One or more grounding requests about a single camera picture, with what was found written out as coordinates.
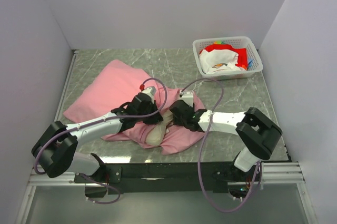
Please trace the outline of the cream pillow with bear print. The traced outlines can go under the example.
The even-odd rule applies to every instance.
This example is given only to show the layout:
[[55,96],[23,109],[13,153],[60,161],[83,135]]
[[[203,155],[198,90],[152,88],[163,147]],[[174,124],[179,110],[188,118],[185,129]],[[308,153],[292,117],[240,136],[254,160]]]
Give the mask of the cream pillow with bear print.
[[169,132],[169,127],[173,123],[173,114],[167,110],[163,115],[163,121],[159,122],[146,136],[145,143],[151,146],[159,146],[165,135]]

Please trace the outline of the pink pillowcase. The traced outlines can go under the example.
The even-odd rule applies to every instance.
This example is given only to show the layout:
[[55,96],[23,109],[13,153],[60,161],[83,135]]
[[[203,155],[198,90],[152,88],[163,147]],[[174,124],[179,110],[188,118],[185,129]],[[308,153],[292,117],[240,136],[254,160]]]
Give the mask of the pink pillowcase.
[[[120,60],[113,60],[63,114],[75,123],[103,116],[121,104],[131,101],[138,94],[142,83],[156,88],[154,99],[157,106],[164,106],[161,115],[169,110],[170,105],[179,98],[180,89],[165,90],[159,83],[150,80],[145,71],[132,68]],[[105,141],[132,140],[145,149],[154,148],[156,146],[145,143],[145,138],[155,126],[140,122],[122,133],[110,134],[101,138]],[[173,124],[168,129],[169,132],[159,145],[163,155],[184,151],[204,136],[202,132],[192,132]]]

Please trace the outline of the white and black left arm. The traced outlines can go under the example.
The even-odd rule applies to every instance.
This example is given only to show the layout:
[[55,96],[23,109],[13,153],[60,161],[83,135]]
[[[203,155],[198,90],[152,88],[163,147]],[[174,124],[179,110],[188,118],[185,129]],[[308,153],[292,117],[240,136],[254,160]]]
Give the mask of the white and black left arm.
[[85,174],[92,182],[105,178],[104,162],[95,154],[77,152],[84,143],[133,128],[138,122],[155,124],[162,121],[154,93],[148,87],[111,112],[89,121],[64,125],[53,122],[32,148],[34,170],[56,178],[64,172]]

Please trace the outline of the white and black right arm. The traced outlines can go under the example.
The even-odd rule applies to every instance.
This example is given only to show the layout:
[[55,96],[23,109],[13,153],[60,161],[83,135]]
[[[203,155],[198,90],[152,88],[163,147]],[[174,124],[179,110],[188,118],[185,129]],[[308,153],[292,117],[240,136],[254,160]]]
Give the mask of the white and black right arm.
[[174,102],[169,110],[173,123],[192,132],[222,132],[238,135],[245,147],[234,159],[231,175],[243,181],[250,169],[261,160],[269,160],[283,132],[259,109],[251,107],[245,112],[225,113],[194,110],[183,100]]

